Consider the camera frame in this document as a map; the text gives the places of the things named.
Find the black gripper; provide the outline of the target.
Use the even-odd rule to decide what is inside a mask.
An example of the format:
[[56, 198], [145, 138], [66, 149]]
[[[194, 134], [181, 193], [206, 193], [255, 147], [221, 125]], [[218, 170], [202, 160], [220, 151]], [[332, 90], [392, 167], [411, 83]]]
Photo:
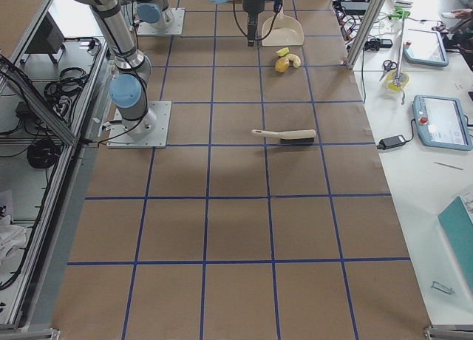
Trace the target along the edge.
[[242, 0], [243, 10], [248, 13], [247, 21], [247, 41], [248, 46], [253, 47], [257, 37], [257, 14], [265, 9], [265, 2], [273, 2], [273, 11], [279, 13], [284, 0]]

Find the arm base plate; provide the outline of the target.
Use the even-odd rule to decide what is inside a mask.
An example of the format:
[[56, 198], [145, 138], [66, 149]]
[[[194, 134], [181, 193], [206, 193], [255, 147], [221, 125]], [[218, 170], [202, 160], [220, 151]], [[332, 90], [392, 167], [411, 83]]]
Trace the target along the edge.
[[147, 115], [134, 129], [132, 129], [133, 122], [123, 120], [119, 109], [116, 109], [114, 119], [120, 120], [120, 123], [112, 126], [111, 139], [106, 141], [107, 147], [111, 149], [165, 148], [171, 105], [171, 101], [149, 101]]
[[184, 8], [149, 8], [137, 11], [140, 20], [137, 34], [140, 36], [182, 35], [185, 18]]

